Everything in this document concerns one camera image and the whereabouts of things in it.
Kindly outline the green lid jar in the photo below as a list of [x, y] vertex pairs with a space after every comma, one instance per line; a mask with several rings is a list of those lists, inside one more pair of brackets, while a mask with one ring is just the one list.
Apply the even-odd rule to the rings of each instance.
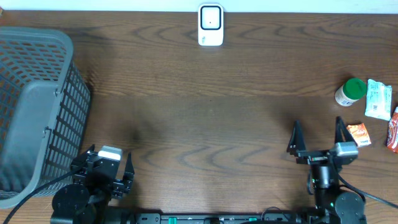
[[341, 106], [351, 106], [367, 93], [367, 85], [361, 79], [351, 78], [335, 92], [335, 101]]

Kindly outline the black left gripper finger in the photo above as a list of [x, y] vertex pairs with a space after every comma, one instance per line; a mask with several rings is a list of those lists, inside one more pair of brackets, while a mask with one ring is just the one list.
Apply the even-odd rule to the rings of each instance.
[[131, 153], [129, 153], [127, 155], [127, 161], [126, 161], [126, 166], [124, 169], [123, 181], [131, 184], [134, 180], [134, 174], [135, 174], [135, 171], [134, 171], [134, 167], [132, 164], [132, 156], [131, 156]]
[[90, 156], [94, 152], [94, 150], [95, 150], [95, 145], [92, 144], [85, 152], [77, 155], [76, 158], [74, 158], [72, 160], [72, 163], [70, 165], [70, 169], [74, 170], [77, 167], [82, 166], [85, 162], [88, 161], [88, 159], [90, 158]]

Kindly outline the white tissue pack orange print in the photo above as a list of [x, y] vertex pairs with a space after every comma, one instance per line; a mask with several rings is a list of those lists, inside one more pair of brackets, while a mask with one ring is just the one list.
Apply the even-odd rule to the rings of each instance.
[[358, 147], [371, 145], [371, 139], [364, 123], [347, 125], [346, 128]]

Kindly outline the orange chocolate bar wrapper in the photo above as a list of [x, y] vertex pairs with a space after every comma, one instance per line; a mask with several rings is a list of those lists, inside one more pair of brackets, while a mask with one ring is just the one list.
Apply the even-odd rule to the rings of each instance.
[[392, 152], [397, 153], [397, 131], [398, 131], [398, 107], [395, 108], [392, 118], [389, 121], [388, 135], [387, 135], [387, 148]]

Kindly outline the mint green wipes packet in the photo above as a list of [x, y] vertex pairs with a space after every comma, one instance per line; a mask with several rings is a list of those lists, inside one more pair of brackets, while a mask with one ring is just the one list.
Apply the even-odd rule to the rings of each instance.
[[389, 121], [391, 119], [392, 87], [368, 80], [365, 115]]

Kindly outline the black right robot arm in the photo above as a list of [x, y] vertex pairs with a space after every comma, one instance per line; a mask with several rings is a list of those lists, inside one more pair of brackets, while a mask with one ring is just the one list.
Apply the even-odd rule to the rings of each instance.
[[307, 223], [367, 222], [364, 195], [339, 179], [343, 166], [351, 164], [359, 154], [341, 117], [336, 118], [334, 146], [321, 151], [307, 150], [301, 125], [295, 121], [287, 152], [296, 158], [296, 163], [310, 166], [308, 183], [313, 187], [315, 209], [306, 214]]

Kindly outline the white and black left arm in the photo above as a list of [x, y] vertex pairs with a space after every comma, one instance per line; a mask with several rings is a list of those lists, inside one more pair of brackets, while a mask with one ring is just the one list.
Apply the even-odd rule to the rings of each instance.
[[132, 190], [134, 167], [127, 155], [122, 179], [117, 179], [122, 150], [94, 145], [76, 156], [70, 165], [72, 183], [53, 197], [51, 223], [135, 223], [129, 210], [110, 207], [112, 199], [121, 199]]

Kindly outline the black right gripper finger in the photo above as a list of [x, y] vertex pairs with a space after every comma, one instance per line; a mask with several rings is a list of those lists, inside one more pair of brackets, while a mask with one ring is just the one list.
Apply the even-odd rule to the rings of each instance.
[[336, 117], [335, 123], [335, 143], [339, 142], [355, 142], [354, 138], [347, 130], [341, 116]]
[[294, 121], [294, 126], [292, 130], [292, 135], [287, 146], [287, 152], [290, 155], [298, 156], [300, 153], [307, 150], [303, 132], [299, 121]]

